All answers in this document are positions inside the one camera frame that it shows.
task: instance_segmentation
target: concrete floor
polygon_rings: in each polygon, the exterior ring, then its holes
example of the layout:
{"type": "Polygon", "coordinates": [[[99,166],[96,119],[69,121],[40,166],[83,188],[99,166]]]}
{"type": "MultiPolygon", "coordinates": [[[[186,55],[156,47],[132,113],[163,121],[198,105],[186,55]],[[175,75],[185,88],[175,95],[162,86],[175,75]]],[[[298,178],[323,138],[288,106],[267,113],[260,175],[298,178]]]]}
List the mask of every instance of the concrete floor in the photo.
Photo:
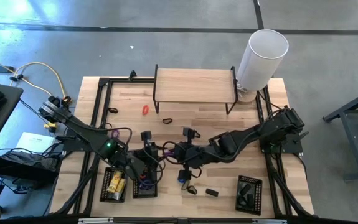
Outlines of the concrete floor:
{"type": "MultiPolygon", "coordinates": [[[[260,0],[266,28],[358,29],[358,0],[260,0]]],[[[257,28],[252,0],[204,1],[8,1],[0,0],[0,22],[115,27],[257,28]]],[[[250,34],[135,32],[41,32],[0,30],[0,62],[18,67],[45,62],[62,77],[70,96],[85,75],[153,75],[166,68],[238,68],[250,34]]],[[[275,73],[310,134],[302,141],[315,213],[358,221],[358,181],[342,175],[356,170],[341,122],[322,117],[358,95],[358,36],[287,35],[290,50],[275,73]]],[[[28,79],[60,95],[52,73],[34,66],[28,79]]],[[[0,83],[9,83],[0,75],[0,83]]],[[[47,95],[25,83],[22,99],[37,109],[47,95]]],[[[23,131],[47,134],[43,122],[18,105],[0,134],[0,147],[14,147],[23,131]],[[29,119],[28,126],[19,119],[29,119]]],[[[6,189],[0,205],[14,215],[42,215],[51,187],[15,196],[6,189]]]]}

